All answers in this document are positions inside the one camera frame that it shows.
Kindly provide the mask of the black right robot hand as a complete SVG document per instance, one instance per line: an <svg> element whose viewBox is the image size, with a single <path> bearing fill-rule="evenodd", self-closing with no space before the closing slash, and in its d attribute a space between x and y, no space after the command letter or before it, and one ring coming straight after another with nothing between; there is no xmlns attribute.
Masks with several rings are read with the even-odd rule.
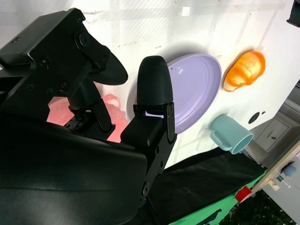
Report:
<svg viewBox="0 0 300 225"><path fill-rule="evenodd" d="M122 225L143 206L177 139L170 73L140 64L135 117L115 130L96 83L122 85L117 57L81 10L38 17L0 51L0 222Z"/></svg>

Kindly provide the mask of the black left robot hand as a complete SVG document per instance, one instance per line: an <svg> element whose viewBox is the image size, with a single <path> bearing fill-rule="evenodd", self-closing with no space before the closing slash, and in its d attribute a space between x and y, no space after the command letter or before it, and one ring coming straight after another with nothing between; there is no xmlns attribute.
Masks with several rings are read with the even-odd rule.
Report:
<svg viewBox="0 0 300 225"><path fill-rule="evenodd" d="M295 27L300 27L300 0L294 0L290 17L286 21Z"/></svg>

